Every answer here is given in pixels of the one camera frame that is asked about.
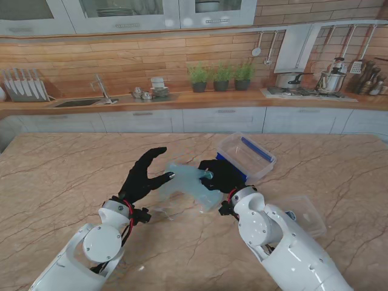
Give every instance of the cooking pot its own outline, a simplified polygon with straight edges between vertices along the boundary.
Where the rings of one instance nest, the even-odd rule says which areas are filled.
[[[346,74],[337,73],[326,73],[322,72],[321,78],[319,79],[315,90],[324,93],[337,93],[341,90],[344,84]]]
[[[279,88],[295,89],[301,86],[303,75],[313,73],[280,73],[276,77],[276,86]]]

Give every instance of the white robotic forearm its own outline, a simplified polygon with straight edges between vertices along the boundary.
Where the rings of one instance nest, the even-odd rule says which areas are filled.
[[[280,288],[353,290],[325,250],[281,209],[265,205],[256,189],[243,188],[230,203],[239,216],[241,238]]]
[[[98,210],[101,224],[82,226],[33,283],[30,291],[101,290],[124,254],[119,231],[125,226],[131,231],[133,219],[129,219],[132,212],[129,207],[131,205],[106,201]],[[93,263],[100,263],[98,272],[86,268],[75,258],[75,249],[81,243],[85,256]]]

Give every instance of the light blue ice pack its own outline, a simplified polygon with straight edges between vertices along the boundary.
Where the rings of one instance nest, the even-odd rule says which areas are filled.
[[[210,210],[221,203],[222,193],[219,190],[208,190],[199,180],[203,177],[212,178],[211,172],[175,163],[168,164],[166,172],[173,172],[175,177],[159,188],[162,199],[168,199],[175,192],[182,192],[192,195],[204,210]]]

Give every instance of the potted herb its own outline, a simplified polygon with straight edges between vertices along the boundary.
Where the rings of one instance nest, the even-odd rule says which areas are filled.
[[[218,64],[217,70],[212,68],[211,77],[215,91],[226,91],[228,89],[229,80],[233,76],[232,67],[224,66],[222,62]]]
[[[189,75],[192,82],[193,92],[204,92],[209,78],[209,71],[203,68],[199,62],[196,67],[189,67]]]
[[[235,72],[235,88],[238,91],[248,90],[250,79],[253,76],[255,69],[252,64],[241,64]]]

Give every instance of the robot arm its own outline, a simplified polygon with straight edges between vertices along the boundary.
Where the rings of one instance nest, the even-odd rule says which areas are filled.
[[[227,161],[202,161],[202,179],[209,190],[229,193],[221,215],[233,215],[248,248],[283,290],[353,290],[325,250],[277,206],[265,204],[262,194],[246,186],[240,172]]]
[[[133,226],[138,222],[147,223],[151,218],[148,209],[135,209],[133,203],[174,176],[165,173],[153,179],[147,177],[152,160],[166,150],[165,147],[151,149],[135,163],[118,197],[113,196],[98,210],[101,223],[82,226],[32,284],[30,291],[101,290],[120,262]],[[80,245],[86,258],[97,266],[89,269],[75,258],[75,250]]]

